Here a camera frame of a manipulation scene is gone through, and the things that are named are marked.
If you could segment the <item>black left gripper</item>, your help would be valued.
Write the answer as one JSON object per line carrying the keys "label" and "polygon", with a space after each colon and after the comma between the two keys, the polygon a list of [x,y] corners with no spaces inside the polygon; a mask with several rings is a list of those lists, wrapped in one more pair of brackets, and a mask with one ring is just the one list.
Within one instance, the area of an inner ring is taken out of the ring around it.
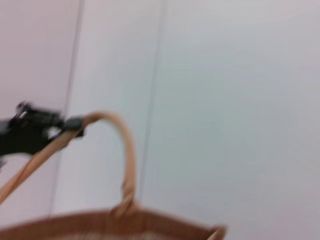
{"label": "black left gripper", "polygon": [[[58,111],[34,107],[23,101],[16,106],[16,113],[12,118],[0,120],[0,156],[34,155],[59,136],[50,136],[50,129],[77,131],[81,130],[82,126],[82,116],[65,120]],[[85,129],[75,137],[83,138],[84,135]]]}

